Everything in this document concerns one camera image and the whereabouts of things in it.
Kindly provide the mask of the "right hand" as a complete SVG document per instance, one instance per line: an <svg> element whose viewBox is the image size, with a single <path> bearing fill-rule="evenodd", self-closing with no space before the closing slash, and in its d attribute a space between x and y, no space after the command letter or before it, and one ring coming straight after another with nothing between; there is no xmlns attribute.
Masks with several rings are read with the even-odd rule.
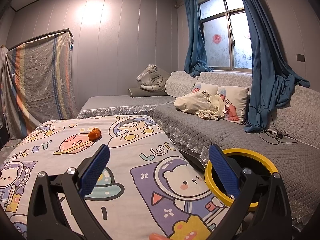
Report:
<svg viewBox="0 0 320 240"><path fill-rule="evenodd" d="M149 235L149 240L170 240L170 239L157 233L151 233Z"/></svg>

